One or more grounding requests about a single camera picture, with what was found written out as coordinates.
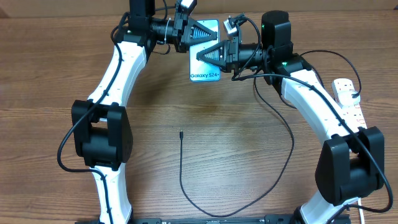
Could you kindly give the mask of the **Samsung Galaxy smartphone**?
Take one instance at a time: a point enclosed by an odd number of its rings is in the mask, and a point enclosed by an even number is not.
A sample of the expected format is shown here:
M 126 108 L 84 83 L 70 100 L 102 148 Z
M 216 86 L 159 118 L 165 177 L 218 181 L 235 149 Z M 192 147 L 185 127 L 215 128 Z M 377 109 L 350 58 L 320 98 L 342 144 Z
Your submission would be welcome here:
M 204 43 L 193 45 L 189 48 L 190 54 L 190 71 L 189 77 L 191 82 L 215 82 L 218 81 L 221 77 L 220 68 L 214 66 L 210 63 L 203 62 L 201 60 L 197 60 L 197 53 L 205 50 L 219 42 L 219 22 L 216 19 L 209 20 L 201 20 L 198 21 L 203 26 L 209 28 L 213 32 L 217 33 L 216 40 L 210 40 Z

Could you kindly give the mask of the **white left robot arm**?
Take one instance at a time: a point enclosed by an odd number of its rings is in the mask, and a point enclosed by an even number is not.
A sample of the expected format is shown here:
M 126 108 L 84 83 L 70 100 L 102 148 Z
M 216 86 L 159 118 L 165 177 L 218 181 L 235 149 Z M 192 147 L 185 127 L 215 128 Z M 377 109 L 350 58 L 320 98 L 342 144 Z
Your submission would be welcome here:
M 155 17 L 154 1 L 130 1 L 111 31 L 114 52 L 99 85 L 87 100 L 71 109 L 71 130 L 77 156 L 83 158 L 96 182 L 101 213 L 95 223 L 132 223 L 127 196 L 126 163 L 133 135 L 126 105 L 134 83 L 156 45 L 174 45 L 179 53 L 194 53 L 200 44 L 217 42 L 219 22 L 191 18 L 196 1 L 177 1 L 175 16 Z

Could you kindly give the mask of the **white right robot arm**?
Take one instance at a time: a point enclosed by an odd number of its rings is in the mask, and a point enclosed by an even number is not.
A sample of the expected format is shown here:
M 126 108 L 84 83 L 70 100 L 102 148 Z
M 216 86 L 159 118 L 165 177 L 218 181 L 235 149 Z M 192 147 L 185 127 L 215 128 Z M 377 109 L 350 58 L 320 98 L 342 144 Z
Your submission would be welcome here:
M 296 107 L 317 135 L 322 145 L 315 171 L 317 192 L 285 222 L 346 223 L 343 211 L 357 207 L 360 198 L 389 188 L 384 136 L 345 111 L 342 101 L 322 87 L 312 66 L 294 53 L 287 12 L 262 15 L 256 44 L 241 42 L 240 27 L 245 21 L 244 15 L 225 20 L 228 39 L 199 51 L 197 59 L 232 73 L 234 81 L 245 80 L 243 70 L 251 69 L 251 78 L 264 78 Z

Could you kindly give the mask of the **white charger plug adapter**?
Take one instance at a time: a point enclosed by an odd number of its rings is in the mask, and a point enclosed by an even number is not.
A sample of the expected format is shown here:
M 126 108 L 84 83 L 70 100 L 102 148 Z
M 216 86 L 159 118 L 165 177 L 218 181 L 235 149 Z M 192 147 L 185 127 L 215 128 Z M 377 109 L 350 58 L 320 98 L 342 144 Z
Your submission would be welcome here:
M 340 108 L 349 108 L 358 105 L 361 97 L 357 91 L 346 90 L 336 92 L 335 100 Z

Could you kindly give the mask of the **white power strip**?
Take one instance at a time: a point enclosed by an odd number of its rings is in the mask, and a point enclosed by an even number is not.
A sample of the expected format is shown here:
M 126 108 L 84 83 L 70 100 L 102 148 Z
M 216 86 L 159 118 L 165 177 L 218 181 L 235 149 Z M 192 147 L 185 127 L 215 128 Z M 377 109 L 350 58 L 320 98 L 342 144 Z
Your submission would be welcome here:
M 354 98 L 357 91 L 350 79 L 338 78 L 331 84 L 335 101 L 343 110 L 343 115 L 348 119 L 350 125 L 354 127 L 367 128 L 363 112 L 360 107 L 361 97 Z

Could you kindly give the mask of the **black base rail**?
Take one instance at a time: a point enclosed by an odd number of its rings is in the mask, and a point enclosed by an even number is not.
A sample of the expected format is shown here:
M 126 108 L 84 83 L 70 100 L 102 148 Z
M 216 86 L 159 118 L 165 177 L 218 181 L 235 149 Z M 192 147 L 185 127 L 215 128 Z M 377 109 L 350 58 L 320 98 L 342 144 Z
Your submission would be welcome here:
M 244 218 L 187 218 L 162 220 L 160 218 L 141 218 L 129 220 L 127 224 L 300 224 L 293 215 L 265 215 L 264 217 Z

